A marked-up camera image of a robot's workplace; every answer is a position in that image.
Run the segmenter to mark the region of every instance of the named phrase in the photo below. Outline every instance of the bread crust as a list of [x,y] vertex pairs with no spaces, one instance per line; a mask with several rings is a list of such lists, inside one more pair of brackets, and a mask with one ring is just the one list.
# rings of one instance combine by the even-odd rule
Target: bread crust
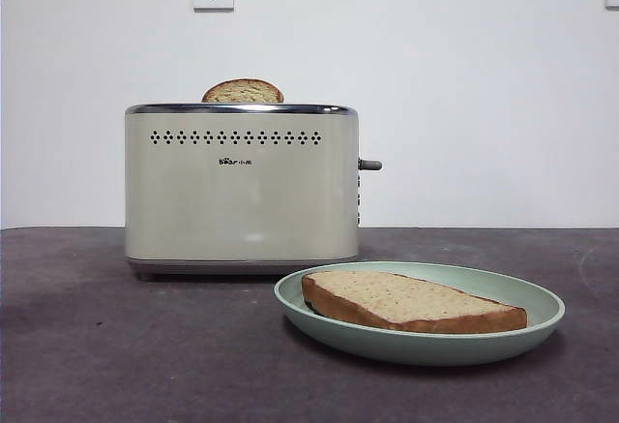
[[262,79],[255,79],[255,78],[250,78],[250,77],[243,77],[243,78],[239,78],[239,79],[230,79],[228,81],[220,82],[219,84],[213,86],[208,91],[206,91],[206,93],[202,97],[202,102],[204,102],[204,103],[216,102],[214,98],[217,95],[217,93],[220,90],[222,90],[222,88],[225,88],[225,87],[228,87],[228,86],[231,86],[231,85],[234,85],[234,84],[239,84],[239,82],[248,82],[250,84],[256,84],[256,85],[260,86],[260,88],[266,89],[269,92],[271,92],[272,94],[274,94],[276,96],[276,98],[277,98],[277,103],[282,103],[283,102],[283,94],[281,93],[281,91],[276,86],[274,86],[270,82],[264,81]]
[[509,307],[509,309],[479,315],[392,322],[374,314],[355,302],[334,295],[328,289],[319,286],[311,277],[311,274],[305,275],[302,278],[301,285],[304,298],[320,315],[364,326],[415,333],[476,334],[512,331],[524,328],[527,325],[527,315],[524,309],[502,304],[485,297],[471,295],[455,288],[454,290],[471,295],[471,297],[477,297],[497,305]]

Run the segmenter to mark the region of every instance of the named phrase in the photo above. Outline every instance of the toaster lever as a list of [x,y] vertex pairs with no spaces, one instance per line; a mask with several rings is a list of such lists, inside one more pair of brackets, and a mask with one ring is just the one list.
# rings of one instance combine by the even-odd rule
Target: toaster lever
[[383,164],[377,160],[362,160],[359,159],[359,169],[373,169],[378,170],[383,167]]

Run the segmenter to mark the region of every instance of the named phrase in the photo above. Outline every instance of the toast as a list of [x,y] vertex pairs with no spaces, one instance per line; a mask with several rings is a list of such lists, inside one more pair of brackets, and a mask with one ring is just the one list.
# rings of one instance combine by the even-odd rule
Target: toast
[[393,273],[319,271],[302,279],[303,296],[320,315],[417,333],[494,333],[525,328],[527,314],[466,292]]
[[206,91],[202,102],[221,104],[279,104],[283,94],[261,79],[230,79]]

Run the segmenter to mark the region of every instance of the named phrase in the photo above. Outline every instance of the toaster side panel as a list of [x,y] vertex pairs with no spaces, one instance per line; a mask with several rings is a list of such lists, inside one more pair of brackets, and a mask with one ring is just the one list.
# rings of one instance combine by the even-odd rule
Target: toaster side panel
[[354,257],[355,116],[126,116],[126,253],[148,260]]

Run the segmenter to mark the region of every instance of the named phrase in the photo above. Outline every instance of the brand logo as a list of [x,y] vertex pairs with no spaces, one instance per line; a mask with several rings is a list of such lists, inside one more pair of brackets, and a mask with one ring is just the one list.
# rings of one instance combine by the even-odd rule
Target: brand logo
[[232,160],[229,157],[220,159],[220,165],[253,165],[251,160]]

